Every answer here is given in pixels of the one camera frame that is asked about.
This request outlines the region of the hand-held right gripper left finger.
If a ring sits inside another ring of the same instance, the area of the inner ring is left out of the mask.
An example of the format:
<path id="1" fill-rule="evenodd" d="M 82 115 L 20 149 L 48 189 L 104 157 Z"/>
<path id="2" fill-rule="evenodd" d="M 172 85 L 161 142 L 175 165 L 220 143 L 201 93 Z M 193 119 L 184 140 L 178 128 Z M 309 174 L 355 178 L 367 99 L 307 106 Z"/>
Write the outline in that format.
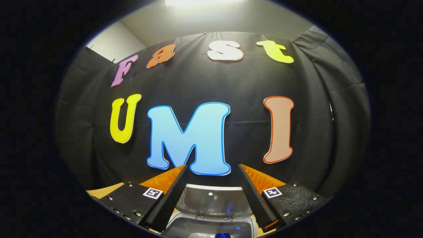
<path id="1" fill-rule="evenodd" d="M 182 165 L 143 184 L 127 182 L 99 203 L 137 226 L 163 232 L 186 187 L 186 170 Z"/>

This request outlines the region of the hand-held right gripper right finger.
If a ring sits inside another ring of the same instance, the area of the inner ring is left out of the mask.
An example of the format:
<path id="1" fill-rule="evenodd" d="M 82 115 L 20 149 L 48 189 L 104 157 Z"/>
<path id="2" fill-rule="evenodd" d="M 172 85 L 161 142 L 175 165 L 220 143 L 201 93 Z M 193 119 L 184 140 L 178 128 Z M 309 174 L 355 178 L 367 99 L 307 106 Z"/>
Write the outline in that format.
<path id="1" fill-rule="evenodd" d="M 237 178 L 264 233 L 297 223 L 327 202 L 300 182 L 282 182 L 243 164 L 237 167 Z"/>

